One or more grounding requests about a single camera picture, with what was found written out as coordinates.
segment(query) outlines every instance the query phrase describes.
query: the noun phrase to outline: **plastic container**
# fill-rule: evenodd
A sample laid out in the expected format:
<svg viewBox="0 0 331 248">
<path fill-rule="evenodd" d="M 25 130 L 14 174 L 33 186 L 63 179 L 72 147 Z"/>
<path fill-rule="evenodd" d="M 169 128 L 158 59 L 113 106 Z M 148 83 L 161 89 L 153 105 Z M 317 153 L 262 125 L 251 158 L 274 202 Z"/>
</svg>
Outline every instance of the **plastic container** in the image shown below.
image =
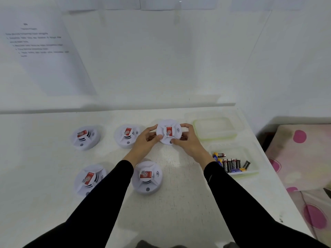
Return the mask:
<svg viewBox="0 0 331 248">
<path fill-rule="evenodd" d="M 229 173 L 231 176 L 248 175 L 259 172 L 259 163 L 263 163 L 263 157 L 254 142 L 241 144 L 233 143 L 211 143 L 204 145 L 205 149 L 212 154 L 213 152 L 224 153 L 224 159 L 240 159 L 241 167 L 244 166 L 246 160 L 250 162 L 247 171 Z"/>
<path fill-rule="evenodd" d="M 244 124 L 233 109 L 191 112 L 186 113 L 184 117 L 193 125 L 200 141 L 235 138 L 237 133 L 244 129 Z"/>
</svg>

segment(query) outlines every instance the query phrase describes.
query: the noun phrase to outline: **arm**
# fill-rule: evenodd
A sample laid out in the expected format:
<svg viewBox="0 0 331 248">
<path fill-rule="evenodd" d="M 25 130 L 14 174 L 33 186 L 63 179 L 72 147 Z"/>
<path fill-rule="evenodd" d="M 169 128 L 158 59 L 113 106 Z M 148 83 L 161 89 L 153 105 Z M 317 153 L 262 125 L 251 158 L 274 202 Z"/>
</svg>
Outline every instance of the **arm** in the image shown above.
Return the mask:
<svg viewBox="0 0 331 248">
<path fill-rule="evenodd" d="M 199 142 L 193 126 L 190 124 L 181 126 L 187 127 L 189 131 L 183 132 L 182 138 L 174 139 L 172 143 L 181 146 L 200 164 L 226 225 L 240 248 L 282 247 L 289 244 L 296 247 L 301 245 L 303 247 L 327 247 L 316 239 L 275 221 L 243 187 L 215 162 L 211 154 Z"/>
<path fill-rule="evenodd" d="M 30 242 L 30 247 L 105 247 L 130 184 L 134 167 L 162 138 L 157 125 L 137 138 L 132 150 L 84 198 L 67 221 Z"/>
</svg>

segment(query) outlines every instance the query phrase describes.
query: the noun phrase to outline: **black sleeve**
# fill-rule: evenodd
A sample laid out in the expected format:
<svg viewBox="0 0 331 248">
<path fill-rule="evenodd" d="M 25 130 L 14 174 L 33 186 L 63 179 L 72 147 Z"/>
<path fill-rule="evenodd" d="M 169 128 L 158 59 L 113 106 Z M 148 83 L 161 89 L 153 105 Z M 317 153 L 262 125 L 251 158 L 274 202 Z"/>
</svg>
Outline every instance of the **black sleeve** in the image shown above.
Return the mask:
<svg viewBox="0 0 331 248">
<path fill-rule="evenodd" d="M 269 213 L 217 163 L 209 163 L 205 178 L 234 241 L 245 247 L 328 247 L 275 221 Z"/>
<path fill-rule="evenodd" d="M 25 247 L 105 247 L 133 175 L 126 160 L 85 197 L 67 221 Z"/>
</svg>

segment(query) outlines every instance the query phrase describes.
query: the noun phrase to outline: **bed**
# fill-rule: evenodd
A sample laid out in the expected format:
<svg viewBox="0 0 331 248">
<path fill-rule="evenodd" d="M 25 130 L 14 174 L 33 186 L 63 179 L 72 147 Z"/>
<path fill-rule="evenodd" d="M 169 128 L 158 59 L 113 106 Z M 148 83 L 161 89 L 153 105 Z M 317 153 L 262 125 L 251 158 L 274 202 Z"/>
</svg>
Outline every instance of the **bed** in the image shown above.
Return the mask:
<svg viewBox="0 0 331 248">
<path fill-rule="evenodd" d="M 265 153 L 312 234 L 331 247 L 331 125 L 280 125 Z"/>
</svg>

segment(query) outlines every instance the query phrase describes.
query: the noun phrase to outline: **smoke detector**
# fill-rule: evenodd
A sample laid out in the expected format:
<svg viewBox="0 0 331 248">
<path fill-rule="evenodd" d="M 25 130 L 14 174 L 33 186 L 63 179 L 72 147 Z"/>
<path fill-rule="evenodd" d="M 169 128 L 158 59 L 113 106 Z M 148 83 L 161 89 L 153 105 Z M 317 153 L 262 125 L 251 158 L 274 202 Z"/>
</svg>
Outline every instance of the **smoke detector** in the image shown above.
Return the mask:
<svg viewBox="0 0 331 248">
<path fill-rule="evenodd" d="M 131 181 L 137 192 L 152 194 L 161 187 L 162 179 L 160 166 L 152 161 L 145 161 L 136 166 Z"/>
<path fill-rule="evenodd" d="M 156 128 L 156 135 L 162 135 L 161 142 L 164 144 L 170 143 L 172 138 L 180 139 L 182 136 L 182 127 L 173 119 L 166 119 L 159 122 Z"/>
<path fill-rule="evenodd" d="M 85 197 L 107 175 L 107 171 L 100 164 L 89 165 L 81 170 L 75 178 L 75 192 Z"/>
<path fill-rule="evenodd" d="M 133 147 L 140 133 L 138 125 L 125 124 L 115 130 L 114 138 L 120 147 L 129 149 Z"/>
<path fill-rule="evenodd" d="M 78 150 L 88 150 L 100 141 L 100 133 L 96 126 L 84 126 L 72 133 L 70 140 Z"/>
</svg>

